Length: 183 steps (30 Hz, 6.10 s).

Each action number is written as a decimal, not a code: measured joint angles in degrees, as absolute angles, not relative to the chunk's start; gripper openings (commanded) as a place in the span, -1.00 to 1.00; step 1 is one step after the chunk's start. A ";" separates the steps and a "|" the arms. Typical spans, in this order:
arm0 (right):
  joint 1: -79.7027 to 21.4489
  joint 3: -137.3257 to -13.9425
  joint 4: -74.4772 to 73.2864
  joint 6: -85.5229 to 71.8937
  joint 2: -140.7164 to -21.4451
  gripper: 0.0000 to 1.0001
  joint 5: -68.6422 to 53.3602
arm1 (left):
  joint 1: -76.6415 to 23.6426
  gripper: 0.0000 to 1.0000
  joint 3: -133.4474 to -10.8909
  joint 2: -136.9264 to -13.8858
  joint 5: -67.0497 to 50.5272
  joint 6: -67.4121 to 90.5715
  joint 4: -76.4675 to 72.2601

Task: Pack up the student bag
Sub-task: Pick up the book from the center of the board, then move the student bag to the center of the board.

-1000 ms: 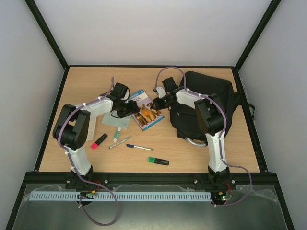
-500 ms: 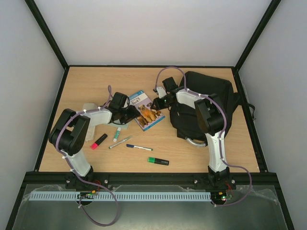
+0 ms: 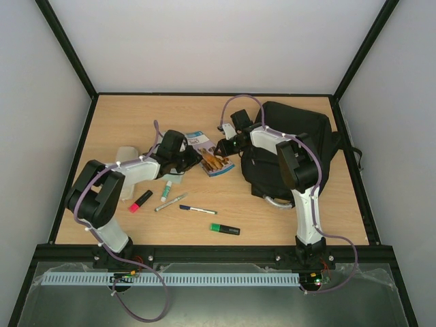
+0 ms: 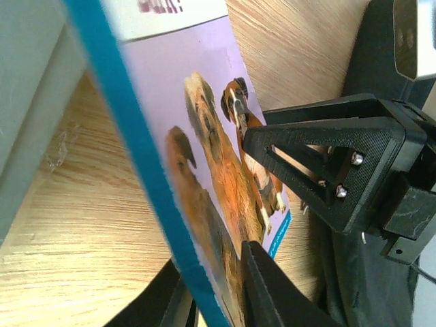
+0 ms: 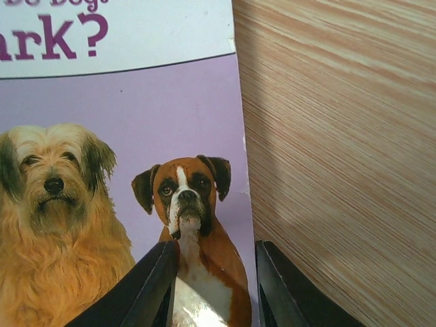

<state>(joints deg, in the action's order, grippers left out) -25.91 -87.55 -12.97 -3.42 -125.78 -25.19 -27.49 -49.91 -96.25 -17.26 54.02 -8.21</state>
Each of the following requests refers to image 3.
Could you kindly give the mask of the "dog picture book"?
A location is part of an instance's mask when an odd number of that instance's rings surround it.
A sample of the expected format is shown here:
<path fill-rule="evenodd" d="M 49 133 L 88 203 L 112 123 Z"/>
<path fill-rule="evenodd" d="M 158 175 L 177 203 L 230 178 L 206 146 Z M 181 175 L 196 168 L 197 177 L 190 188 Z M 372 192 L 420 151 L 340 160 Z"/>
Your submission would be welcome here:
<path fill-rule="evenodd" d="M 201 156 L 200 165 L 209 177 L 219 176 L 230 171 L 234 164 L 227 158 L 215 155 L 216 145 L 201 131 L 186 134 L 191 145 Z"/>

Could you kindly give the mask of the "green highlighter black body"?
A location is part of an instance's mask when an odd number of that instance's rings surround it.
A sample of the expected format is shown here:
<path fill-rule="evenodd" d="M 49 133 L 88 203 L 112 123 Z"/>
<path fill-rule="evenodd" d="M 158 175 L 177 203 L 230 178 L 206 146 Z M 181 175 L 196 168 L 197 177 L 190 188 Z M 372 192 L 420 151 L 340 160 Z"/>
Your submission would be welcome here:
<path fill-rule="evenodd" d="M 217 224 L 217 223 L 212 223 L 210 225 L 210 230 L 213 232 L 218 232 L 218 233 L 223 233 L 223 234 L 230 234 L 230 235 L 236 235 L 236 236 L 240 235 L 239 228 L 231 227 L 228 225 L 221 225 L 221 224 Z"/>

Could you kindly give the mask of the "black student backpack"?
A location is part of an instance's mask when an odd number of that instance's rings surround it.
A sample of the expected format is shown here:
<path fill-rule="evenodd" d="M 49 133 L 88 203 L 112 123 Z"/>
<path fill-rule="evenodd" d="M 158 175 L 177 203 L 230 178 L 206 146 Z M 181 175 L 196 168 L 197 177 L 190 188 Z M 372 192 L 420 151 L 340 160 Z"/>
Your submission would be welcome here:
<path fill-rule="evenodd" d="M 251 140 L 256 127 L 262 123 L 269 132 L 277 130 L 281 136 L 272 143 L 273 153 Z M 337 131 L 333 131 L 325 114 L 303 110 L 278 102 L 265 102 L 254 122 L 247 121 L 243 135 L 247 144 L 243 147 L 241 169 L 251 185 L 251 194 L 259 198 L 285 200 L 295 205 L 293 191 L 304 192 L 316 185 L 317 165 L 322 179 L 318 191 L 323 191 L 329 174 L 330 163 L 345 143 Z"/>

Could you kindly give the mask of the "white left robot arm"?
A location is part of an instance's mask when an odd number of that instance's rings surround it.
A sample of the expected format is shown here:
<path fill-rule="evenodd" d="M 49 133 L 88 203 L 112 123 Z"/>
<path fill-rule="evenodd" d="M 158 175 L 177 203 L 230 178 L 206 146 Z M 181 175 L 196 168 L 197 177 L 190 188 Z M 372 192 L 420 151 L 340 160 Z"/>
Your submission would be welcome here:
<path fill-rule="evenodd" d="M 131 240 L 115 218 L 123 188 L 154 181 L 171 172 L 184 173 L 202 160 L 184 134 L 168 130 L 157 135 L 148 153 L 128 161 L 88 161 L 65 199 L 74 219 L 94 235 L 100 246 L 122 253 Z"/>

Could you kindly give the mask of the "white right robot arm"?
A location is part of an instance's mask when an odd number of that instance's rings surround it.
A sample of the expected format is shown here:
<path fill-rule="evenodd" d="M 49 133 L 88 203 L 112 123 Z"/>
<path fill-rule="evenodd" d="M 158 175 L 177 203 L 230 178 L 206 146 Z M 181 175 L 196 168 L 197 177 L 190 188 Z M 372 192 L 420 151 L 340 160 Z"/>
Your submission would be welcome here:
<path fill-rule="evenodd" d="M 306 267 L 313 266 L 326 248 L 322 232 L 318 198 L 322 166 L 308 134 L 286 134 L 261 119 L 253 123 L 245 110 L 233 115 L 233 123 L 220 120 L 217 129 L 225 136 L 218 141 L 216 153 L 227 157 L 246 146 L 254 146 L 277 156 L 282 180 L 294 197 L 297 213 L 296 254 Z"/>

